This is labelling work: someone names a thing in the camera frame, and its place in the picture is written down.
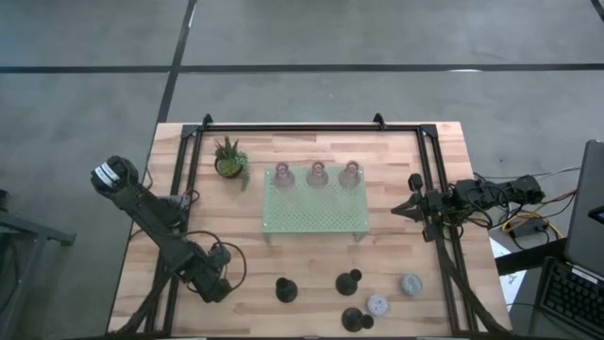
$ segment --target laptop screen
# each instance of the laptop screen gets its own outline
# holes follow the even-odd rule
[[[604,142],[585,146],[575,206],[566,239],[566,258],[604,277]]]

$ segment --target gray disc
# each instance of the gray disc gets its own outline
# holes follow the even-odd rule
[[[373,316],[385,316],[388,313],[388,300],[381,295],[372,295],[367,299],[367,310]]]
[[[410,296],[418,296],[422,294],[422,281],[415,274],[407,274],[401,280],[401,286],[403,288],[403,292],[409,294]]]

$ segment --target glass bottle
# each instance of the glass bottle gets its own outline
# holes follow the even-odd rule
[[[290,166],[284,162],[277,164],[275,167],[275,185],[278,188],[290,188],[295,183],[294,173],[290,171]]]
[[[360,168],[361,167],[357,162],[349,161],[346,164],[346,168],[342,170],[338,176],[340,185],[348,189],[356,188],[361,182],[361,175],[359,174]]]
[[[325,171],[325,165],[320,161],[316,161],[310,167],[309,173],[306,175],[306,182],[313,188],[323,188],[329,182],[329,175]]]

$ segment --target green perforated tray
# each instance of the green perforated tray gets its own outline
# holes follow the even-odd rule
[[[329,183],[317,189],[306,182],[309,166],[292,166],[295,185],[281,189],[273,182],[275,169],[266,168],[262,232],[368,232],[364,170],[360,170],[361,183],[347,189],[338,181],[343,169],[343,166],[328,166]]]

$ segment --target potted plant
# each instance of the potted plant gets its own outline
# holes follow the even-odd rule
[[[216,142],[216,161],[214,161],[214,169],[218,175],[225,179],[234,179],[241,175],[242,190],[245,190],[249,182],[249,164],[247,162],[247,154],[237,150],[239,140],[231,144],[228,137],[225,137],[225,144]]]

